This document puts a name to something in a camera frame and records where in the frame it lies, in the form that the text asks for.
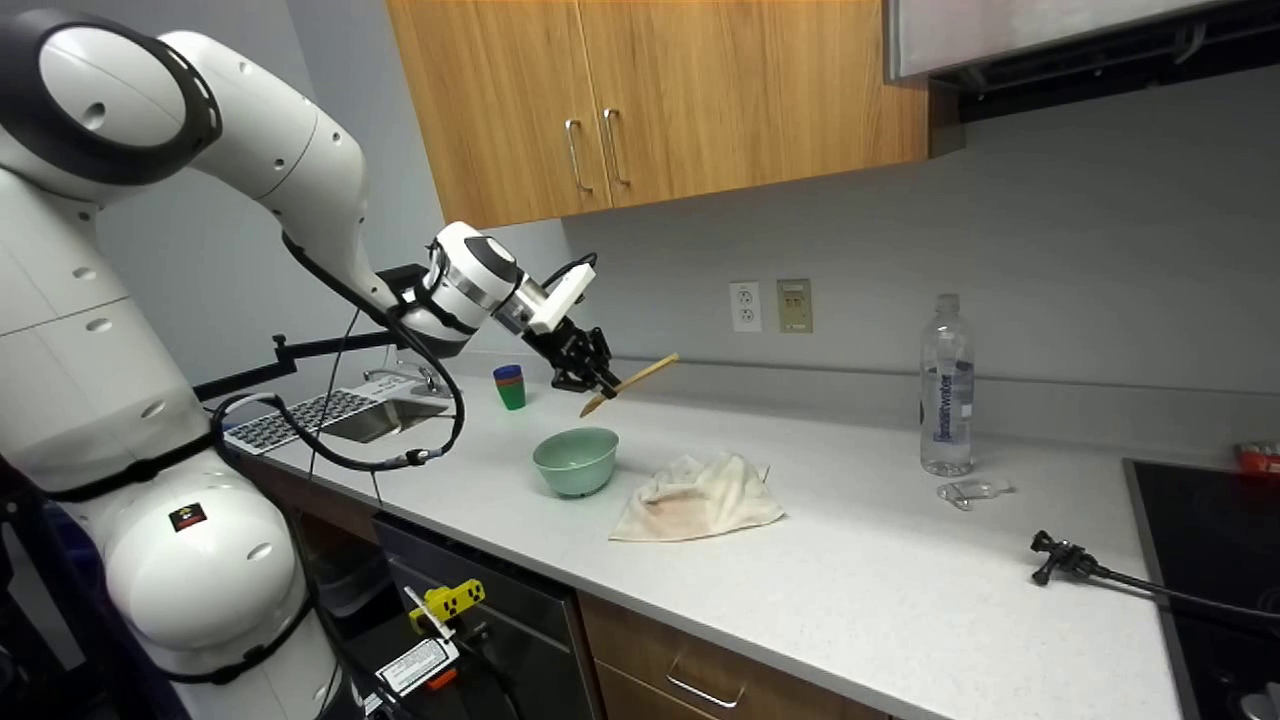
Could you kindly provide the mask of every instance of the countertop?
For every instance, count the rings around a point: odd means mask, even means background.
[[[955,511],[922,467],[917,436],[898,430],[684,407],[645,394],[578,421],[583,395],[536,394],[504,411],[492,383],[464,394],[468,430],[445,461],[376,484],[317,461],[317,484],[894,716],[1180,716],[1155,604],[1027,580],[1042,530],[1147,578],[1121,455],[991,443],[976,478],[1017,493]],[[557,501],[528,454],[579,425],[619,431],[619,473],[589,501]],[[429,421],[331,449],[376,461],[435,449],[445,430]],[[695,543],[610,542],[649,478],[721,454],[766,463],[787,521]],[[289,443],[271,461],[308,467],[308,449]]]

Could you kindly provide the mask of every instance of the wall outlet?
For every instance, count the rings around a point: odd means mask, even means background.
[[[781,334],[812,334],[812,284],[809,277],[778,282]]]
[[[729,326],[734,334],[766,334],[759,284],[729,284]]]

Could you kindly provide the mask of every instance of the plastic bottle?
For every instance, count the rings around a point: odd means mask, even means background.
[[[938,318],[922,347],[922,463],[938,478],[976,473],[972,455],[972,403],[976,370],[972,336],[961,319],[961,295],[942,293]]]

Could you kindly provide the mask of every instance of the wooden spoon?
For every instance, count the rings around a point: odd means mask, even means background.
[[[677,354],[667,354],[667,356],[662,356],[662,359],[645,365],[636,375],[619,382],[612,395],[623,395],[627,387],[636,387],[636,383],[645,383],[649,375],[658,375],[658,372],[672,370],[677,359],[682,359],[682,356],[677,356]],[[583,411],[578,411],[578,417],[579,417],[579,421],[583,421],[583,417],[594,417],[605,401],[610,401],[610,395],[605,395],[605,394],[596,394],[596,395],[583,403]]]

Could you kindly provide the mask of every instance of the green bowl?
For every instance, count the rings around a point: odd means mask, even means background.
[[[557,495],[594,495],[612,479],[617,431],[571,430],[536,443],[531,463]]]

